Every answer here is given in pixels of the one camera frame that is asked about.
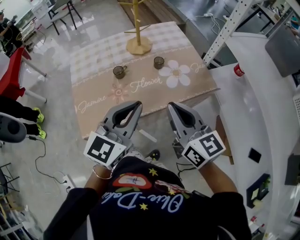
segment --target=bracelet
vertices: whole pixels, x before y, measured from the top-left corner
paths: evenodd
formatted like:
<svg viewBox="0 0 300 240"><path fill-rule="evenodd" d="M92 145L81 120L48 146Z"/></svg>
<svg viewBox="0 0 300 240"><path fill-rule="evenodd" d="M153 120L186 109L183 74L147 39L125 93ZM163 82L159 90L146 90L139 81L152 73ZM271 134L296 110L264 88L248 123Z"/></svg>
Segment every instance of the bracelet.
<svg viewBox="0 0 300 240"><path fill-rule="evenodd" d="M112 176L110 176L109 178L101 178L101 177L96 173L96 171L95 171L95 169L94 169L95 166L93 166L93 172L94 172L94 174L95 174L98 178L103 179L103 180L109 180L109 179L112 178Z"/></svg>

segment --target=wooden base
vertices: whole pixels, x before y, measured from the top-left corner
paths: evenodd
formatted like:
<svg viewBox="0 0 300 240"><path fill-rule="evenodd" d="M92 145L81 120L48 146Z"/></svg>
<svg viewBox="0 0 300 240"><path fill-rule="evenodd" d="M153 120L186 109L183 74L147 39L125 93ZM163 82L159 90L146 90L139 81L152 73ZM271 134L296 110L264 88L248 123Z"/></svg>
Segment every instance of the wooden base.
<svg viewBox="0 0 300 240"><path fill-rule="evenodd" d="M138 46L136 37L128 40L126 49L133 55L143 55L149 52L152 48L152 43L146 37L141 37L141 45Z"/></svg>

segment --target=brown glass cup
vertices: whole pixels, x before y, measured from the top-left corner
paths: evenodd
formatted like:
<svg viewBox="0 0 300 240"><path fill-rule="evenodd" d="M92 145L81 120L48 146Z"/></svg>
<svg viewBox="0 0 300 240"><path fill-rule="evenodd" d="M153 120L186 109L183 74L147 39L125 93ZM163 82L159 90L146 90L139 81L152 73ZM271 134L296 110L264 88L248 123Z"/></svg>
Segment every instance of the brown glass cup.
<svg viewBox="0 0 300 240"><path fill-rule="evenodd" d="M116 66L113 69L113 74L115 75L116 78L118 79L122 79L123 77L125 77L125 70L126 70L127 66Z"/></svg>
<svg viewBox="0 0 300 240"><path fill-rule="evenodd" d="M162 69L164 66L165 60L162 57L156 57L154 59L154 67L156 69Z"/></svg>

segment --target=wall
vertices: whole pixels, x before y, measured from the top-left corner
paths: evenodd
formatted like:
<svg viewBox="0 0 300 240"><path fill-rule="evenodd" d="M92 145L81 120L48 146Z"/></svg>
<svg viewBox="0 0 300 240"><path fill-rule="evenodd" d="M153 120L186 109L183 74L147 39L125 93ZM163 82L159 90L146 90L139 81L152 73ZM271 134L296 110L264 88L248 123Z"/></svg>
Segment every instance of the wall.
<svg viewBox="0 0 300 240"><path fill-rule="evenodd" d="M285 7L285 11L290 7L290 5L285 1L285 0L277 0L273 5L272 7L273 8L276 8L276 7L279 7L281 8L281 5L282 4L284 7Z"/></svg>
<svg viewBox="0 0 300 240"><path fill-rule="evenodd" d="M18 15L20 19L32 9L32 5L28 0L2 0L0 10L2 9L5 9L4 17L12 19L14 15Z"/></svg>

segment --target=sneaker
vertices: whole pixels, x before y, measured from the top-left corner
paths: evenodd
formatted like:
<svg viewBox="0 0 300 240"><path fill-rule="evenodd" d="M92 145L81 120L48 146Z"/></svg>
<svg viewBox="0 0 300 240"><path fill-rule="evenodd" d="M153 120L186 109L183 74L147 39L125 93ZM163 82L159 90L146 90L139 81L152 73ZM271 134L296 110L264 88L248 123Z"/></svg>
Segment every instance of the sneaker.
<svg viewBox="0 0 300 240"><path fill-rule="evenodd" d="M154 149L153 151L151 151L151 153L149 153L146 158L152 158L152 161L158 161L160 158L160 152L158 149Z"/></svg>
<svg viewBox="0 0 300 240"><path fill-rule="evenodd" d="M45 139L46 136L47 136L47 133L45 131L42 130L41 126L39 124L37 124L37 127L38 127L38 136L40 138L43 138Z"/></svg>
<svg viewBox="0 0 300 240"><path fill-rule="evenodd" d="M45 116L41 113L41 110L37 107L33 108L33 110L39 112L39 115L37 116L37 122L42 123L45 119Z"/></svg>

